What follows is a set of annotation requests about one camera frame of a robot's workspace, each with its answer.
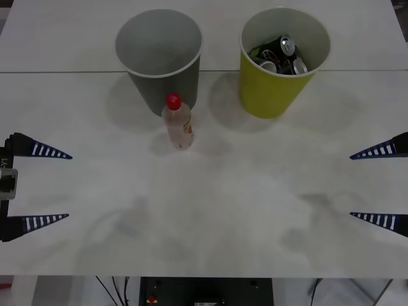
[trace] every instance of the table surface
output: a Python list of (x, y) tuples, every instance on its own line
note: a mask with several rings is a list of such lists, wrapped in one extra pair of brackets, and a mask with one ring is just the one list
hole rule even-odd
[(407, 84), (319, 72), (262, 120), (237, 72), (202, 72), (178, 152), (126, 73), (0, 74), (0, 139), (73, 156), (16, 158), (10, 215), (70, 216), (0, 244), (0, 274), (406, 278), (407, 238), (349, 212), (406, 214), (408, 163), (349, 156), (407, 131)]
[(239, 69), (246, 20), (276, 6), (305, 10), (328, 28), (323, 69), (408, 69), (408, 51), (390, 0), (15, 0), (0, 36), (0, 71), (124, 71), (113, 41), (133, 15), (171, 8), (203, 32), (201, 69)]

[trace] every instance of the cable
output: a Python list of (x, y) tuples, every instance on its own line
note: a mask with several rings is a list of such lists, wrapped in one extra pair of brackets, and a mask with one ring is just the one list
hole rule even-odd
[(124, 294), (124, 297), (125, 297), (125, 306), (129, 306), (129, 303), (128, 303), (128, 297), (126, 296), (126, 291), (128, 290), (128, 282), (129, 282), (129, 277), (127, 276), (127, 277), (125, 277), (125, 289), (123, 290), (124, 292), (123, 292), (123, 294)]
[(116, 303), (116, 301), (115, 301), (115, 299), (114, 299), (113, 296), (110, 294), (109, 290), (107, 290), (107, 288), (105, 287), (105, 285), (101, 282), (101, 280), (99, 279), (99, 277), (96, 276), (96, 275), (95, 275), (95, 277), (96, 277), (96, 279), (101, 283), (102, 287), (106, 290), (106, 292), (109, 294), (110, 298), (111, 298), (112, 301), (115, 303), (115, 305), (118, 306), (117, 303)]
[(116, 287), (115, 277), (113, 276), (112, 276), (112, 281), (113, 281), (113, 285), (115, 286), (115, 291), (116, 291), (117, 297), (119, 298), (120, 303), (122, 304), (122, 306), (125, 306), (125, 304), (123, 303), (122, 297), (120, 296), (119, 290)]
[(316, 293), (316, 288), (317, 285), (319, 284), (320, 279), (316, 279), (316, 283), (314, 284), (314, 289), (313, 289), (313, 294), (312, 294), (312, 300), (310, 301), (310, 306), (313, 306), (313, 299), (314, 299), (314, 294)]

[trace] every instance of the paper cup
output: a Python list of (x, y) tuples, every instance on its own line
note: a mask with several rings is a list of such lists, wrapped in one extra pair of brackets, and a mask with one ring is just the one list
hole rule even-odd
[[(288, 34), (302, 53), (309, 72), (280, 75), (260, 68), (248, 53), (280, 35)], [(307, 82), (326, 62), (330, 37), (320, 21), (299, 10), (272, 8), (253, 16), (240, 35), (240, 97), (244, 108), (261, 118), (282, 115)]]
[(173, 10), (145, 11), (120, 29), (116, 55), (156, 115), (172, 92), (190, 108), (195, 105), (201, 41), (196, 22)]

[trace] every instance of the table seam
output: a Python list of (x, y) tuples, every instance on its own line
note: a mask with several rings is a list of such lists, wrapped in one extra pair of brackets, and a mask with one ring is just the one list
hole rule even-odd
[[(331, 69), (319, 70), (318, 72), (390, 72), (390, 71), (408, 71), (408, 69)], [(200, 70), (200, 72), (239, 72), (239, 70)], [(2, 71), (1, 75), (17, 75), (17, 74), (58, 74), (58, 73), (127, 73), (127, 71)]]

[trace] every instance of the bottle label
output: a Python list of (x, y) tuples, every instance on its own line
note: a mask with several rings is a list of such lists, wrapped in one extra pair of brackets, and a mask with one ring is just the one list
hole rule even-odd
[(191, 116), (186, 124), (183, 125), (184, 134), (192, 134), (193, 129), (191, 127)]

